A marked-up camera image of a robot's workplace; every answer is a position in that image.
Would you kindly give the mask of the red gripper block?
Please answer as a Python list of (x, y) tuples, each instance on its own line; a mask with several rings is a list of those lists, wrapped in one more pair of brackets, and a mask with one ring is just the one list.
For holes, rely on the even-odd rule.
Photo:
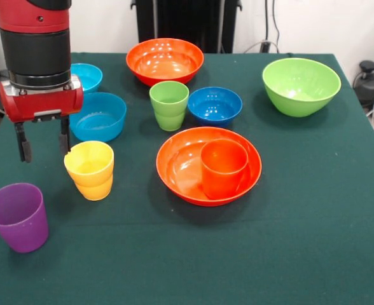
[(22, 162), (32, 161), (30, 142), (25, 136), (24, 124), (43, 116), (61, 116), (59, 147), (63, 156), (71, 150), (70, 114), (83, 105), (83, 88), (77, 75), (67, 85), (51, 90), (19, 89), (9, 80), (0, 82), (0, 98), (6, 115), (14, 122), (18, 150)]

